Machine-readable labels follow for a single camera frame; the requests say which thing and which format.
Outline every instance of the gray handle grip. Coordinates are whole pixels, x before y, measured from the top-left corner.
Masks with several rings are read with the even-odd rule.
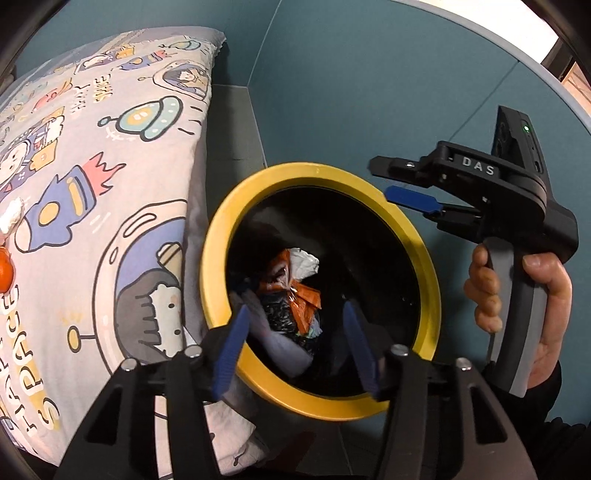
[[[490,237],[484,240],[489,263],[501,281],[499,316],[503,328],[491,335],[486,379],[500,389],[523,397],[542,335],[548,294],[524,271],[527,252],[509,242]]]

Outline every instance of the yellow rim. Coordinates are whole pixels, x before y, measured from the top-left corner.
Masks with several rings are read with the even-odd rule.
[[[298,185],[344,193],[372,209],[402,242],[417,275],[421,315],[413,350],[431,360],[439,339],[441,300],[431,257],[415,227],[384,195],[353,174],[314,163],[285,163],[266,168],[244,180],[217,210],[203,246],[200,291],[210,328],[225,325],[232,311],[226,292],[226,257],[236,228],[248,210],[271,193]],[[248,345],[238,360],[238,375],[259,395],[289,410],[321,420],[357,420],[386,410],[369,395],[324,398],[298,390],[274,375]]]

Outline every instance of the orange wrapper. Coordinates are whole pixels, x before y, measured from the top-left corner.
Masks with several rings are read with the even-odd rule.
[[[290,251],[285,249],[275,257],[267,270],[267,278],[259,285],[259,293],[285,290],[291,314],[298,332],[305,335],[310,330],[314,313],[320,309],[320,292],[291,278]]]

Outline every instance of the finger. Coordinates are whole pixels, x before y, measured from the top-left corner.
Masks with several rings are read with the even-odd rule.
[[[501,289],[501,281],[495,271],[488,267],[480,267],[474,262],[470,264],[468,269],[470,280],[479,290],[497,295]]]
[[[548,303],[540,342],[560,345],[569,325],[573,286],[564,266],[554,254],[524,257],[524,270],[537,283],[548,288]]]
[[[480,307],[474,310],[474,319],[476,324],[487,333],[498,333],[503,328],[503,321],[498,315],[487,315]]]
[[[482,244],[477,245],[472,252],[472,262],[479,267],[484,267],[488,262],[488,250]]]
[[[537,283],[547,285],[548,295],[561,299],[571,299],[573,285],[564,265],[552,253],[526,255],[523,257],[523,268]]]
[[[489,293],[482,291],[472,283],[472,280],[468,279],[464,283],[464,293],[466,297],[475,301],[480,309],[488,316],[495,317],[501,311],[501,299],[498,295],[490,295]]]

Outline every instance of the black sleeve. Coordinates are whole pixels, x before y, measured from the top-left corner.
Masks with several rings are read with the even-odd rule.
[[[557,418],[546,421],[562,385],[560,364],[548,380],[518,398],[491,388],[513,422],[540,480],[588,478],[591,430]]]

